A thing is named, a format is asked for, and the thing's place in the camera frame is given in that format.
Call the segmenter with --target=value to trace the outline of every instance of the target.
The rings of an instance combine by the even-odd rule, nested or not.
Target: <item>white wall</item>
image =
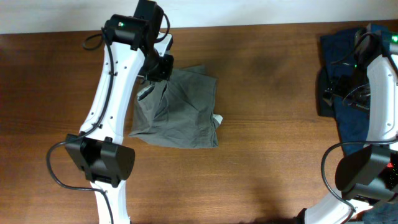
[[[398,19],[398,0],[158,0],[172,27]],[[0,0],[0,34],[98,30],[137,0]]]

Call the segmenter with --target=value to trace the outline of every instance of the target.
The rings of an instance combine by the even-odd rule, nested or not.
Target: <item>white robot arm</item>
[[[160,33],[162,18],[167,32]],[[93,105],[79,136],[68,134],[47,153],[47,167],[62,187],[94,191],[100,224],[128,224],[126,180],[135,160],[133,149],[122,146],[124,119],[137,77],[152,82],[168,80],[174,58],[170,22],[156,2],[140,0],[134,17],[113,15],[102,28],[105,41],[103,71]],[[92,188],[60,182],[52,171],[52,151],[65,145],[76,166],[84,171]]]
[[[358,43],[358,60],[366,68],[371,89],[369,131],[367,141],[390,142],[384,148],[365,144],[364,149],[339,163],[336,171],[334,189],[339,197],[347,200],[355,208],[338,200],[332,194],[324,197],[320,203],[302,211],[299,223],[340,224],[378,203],[395,203],[398,196],[398,181],[392,178],[398,175],[394,169],[398,165],[398,45],[396,35],[378,33],[363,38]],[[373,52],[366,49],[374,42],[378,45]]]

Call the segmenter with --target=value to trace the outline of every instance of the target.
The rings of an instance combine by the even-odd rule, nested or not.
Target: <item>folded cloth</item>
[[[130,137],[184,149],[218,146],[222,117],[213,114],[216,79],[204,66],[173,70],[169,81],[142,89],[134,102]]]
[[[386,30],[385,27],[373,26],[373,32],[376,30]],[[358,29],[348,29],[338,32],[334,35],[325,35],[321,37],[321,47],[323,58],[326,63],[326,70],[329,79],[336,79],[342,75],[349,75],[353,72],[353,67],[346,65],[330,65],[331,62],[343,58],[350,53],[354,47],[354,37]],[[347,59],[346,63],[355,64],[353,56]],[[334,110],[335,118],[338,124],[338,131],[342,141],[364,141],[368,135],[369,118],[362,111],[345,106],[341,102],[341,98],[335,98]],[[343,146],[346,156],[362,150],[361,145]],[[397,224],[398,223],[398,204],[385,203],[380,207],[376,207],[363,216],[365,224]]]

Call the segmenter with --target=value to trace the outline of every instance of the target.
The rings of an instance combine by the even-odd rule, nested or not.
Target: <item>gray t-shirt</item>
[[[134,102],[129,136],[157,146],[217,147],[221,117],[213,114],[216,79],[205,74],[202,65],[173,70],[169,81],[142,89]]]

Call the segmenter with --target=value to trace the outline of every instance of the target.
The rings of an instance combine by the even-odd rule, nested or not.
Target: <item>wooden table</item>
[[[339,141],[317,116],[319,37],[367,22],[172,29],[175,67],[205,64],[218,78],[219,148],[183,150],[127,138],[136,163],[127,181],[135,223],[239,223],[292,217],[326,193],[320,161]],[[384,21],[398,30],[397,21]],[[95,95],[103,51],[81,42],[97,32],[0,35],[0,222],[97,223],[95,196],[59,187],[45,153],[77,133]],[[126,118],[125,134],[132,124]],[[342,153],[328,159],[333,182]],[[88,187],[63,149],[56,174]]]

